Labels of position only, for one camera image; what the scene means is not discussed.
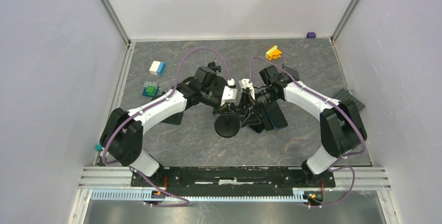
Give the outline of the purple small block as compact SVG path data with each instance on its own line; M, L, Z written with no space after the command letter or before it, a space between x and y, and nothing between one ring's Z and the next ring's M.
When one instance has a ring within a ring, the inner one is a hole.
M316 33L315 32L308 32L306 34L306 38L307 39L315 39L316 38Z

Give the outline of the black folding desk stand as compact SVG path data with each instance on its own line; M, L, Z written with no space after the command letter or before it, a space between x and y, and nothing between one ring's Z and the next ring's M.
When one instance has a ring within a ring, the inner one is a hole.
M183 112L179 112L176 114L173 114L166 119L162 120L162 123L170 124L170 125L180 125L183 118Z

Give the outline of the dark grey phone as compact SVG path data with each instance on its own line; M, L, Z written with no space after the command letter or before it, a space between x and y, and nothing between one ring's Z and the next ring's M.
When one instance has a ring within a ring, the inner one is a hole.
M261 118L262 118L263 128L266 131L274 130L274 126L272 124L272 121L271 121L269 115L267 114L267 111L266 111L265 107L262 107L260 109L260 114L261 114Z

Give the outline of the black phone stand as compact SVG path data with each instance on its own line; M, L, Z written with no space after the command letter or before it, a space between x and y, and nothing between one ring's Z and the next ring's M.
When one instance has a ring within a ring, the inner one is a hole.
M226 86L227 81L219 75L221 66L216 65L214 61L203 67L203 73L202 84L207 90L221 91Z
M233 108L219 108L212 112L216 116L215 132L223 138L231 138L240 130L240 119Z

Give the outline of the white blue toy block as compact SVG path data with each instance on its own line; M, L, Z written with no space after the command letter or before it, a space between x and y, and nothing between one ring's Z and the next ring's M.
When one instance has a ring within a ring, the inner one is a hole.
M153 61L149 68L149 72L156 76L162 76L164 70L165 70L165 63L162 61Z

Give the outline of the grey studded baseplate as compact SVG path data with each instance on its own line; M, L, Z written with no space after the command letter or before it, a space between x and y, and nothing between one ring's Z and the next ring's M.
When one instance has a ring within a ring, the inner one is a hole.
M365 105L362 102L360 102L358 99L356 99L353 95L351 95L351 93L346 89L340 89L339 91L337 91L333 95L333 98L338 99L340 101L345 101L348 99L353 101L356 104L358 111L362 111L365 108Z

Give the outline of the green blue toy bricks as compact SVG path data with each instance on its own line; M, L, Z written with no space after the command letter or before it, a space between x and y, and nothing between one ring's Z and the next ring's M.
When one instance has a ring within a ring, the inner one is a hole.
M159 86L157 82L145 81L142 95L145 97L155 97L158 94Z

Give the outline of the black flat phone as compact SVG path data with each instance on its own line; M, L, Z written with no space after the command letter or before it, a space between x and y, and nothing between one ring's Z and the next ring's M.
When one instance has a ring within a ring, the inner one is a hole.
M249 125L248 127L256 134L261 134L265 130L263 125Z

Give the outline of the black rear phone stand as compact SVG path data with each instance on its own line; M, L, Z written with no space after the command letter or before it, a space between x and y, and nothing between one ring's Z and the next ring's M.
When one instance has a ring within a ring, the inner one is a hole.
M219 75L221 66L216 65L214 61L203 67L203 73L202 84L207 90L221 91L226 86L227 81Z

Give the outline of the black phone light blue edge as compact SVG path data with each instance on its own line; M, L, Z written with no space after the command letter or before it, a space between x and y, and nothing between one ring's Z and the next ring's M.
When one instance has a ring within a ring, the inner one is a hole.
M244 121L248 117L249 103L250 103L249 94L246 92L242 92L239 104L235 107L236 116L240 121Z

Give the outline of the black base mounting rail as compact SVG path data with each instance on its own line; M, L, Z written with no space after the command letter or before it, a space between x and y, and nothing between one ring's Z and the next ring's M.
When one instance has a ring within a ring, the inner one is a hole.
M310 175L301 167L161 167L150 180L187 196L291 196L296 189L335 187L333 173Z

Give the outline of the yellow orange toy block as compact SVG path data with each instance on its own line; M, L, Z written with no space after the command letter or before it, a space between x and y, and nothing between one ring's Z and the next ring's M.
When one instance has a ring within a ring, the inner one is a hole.
M277 45L272 46L265 53L265 57L267 60L277 59L282 56L282 51L278 49Z

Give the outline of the black front phone stand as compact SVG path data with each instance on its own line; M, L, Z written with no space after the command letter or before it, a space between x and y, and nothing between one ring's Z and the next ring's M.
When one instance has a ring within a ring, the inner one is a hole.
M215 132L223 138L231 138L240 130L240 119L233 108L219 108L212 112L216 116Z

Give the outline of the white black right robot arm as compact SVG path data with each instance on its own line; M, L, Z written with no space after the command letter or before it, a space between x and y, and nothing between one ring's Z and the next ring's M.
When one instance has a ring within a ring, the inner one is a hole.
M265 88L259 93L255 92L251 77L239 81L257 111L281 99L301 107L319 121L321 145L301 165L305 185L317 185L322 174L333 171L341 160L365 153L367 133L354 101L340 101L311 89L299 80L295 70L285 66L270 65L260 75Z

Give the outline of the dark blue edged phone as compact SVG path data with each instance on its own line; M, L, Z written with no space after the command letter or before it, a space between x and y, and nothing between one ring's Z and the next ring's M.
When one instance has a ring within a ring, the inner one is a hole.
M288 126L286 118L277 102L272 102L265 106L269 121L275 130L283 129Z

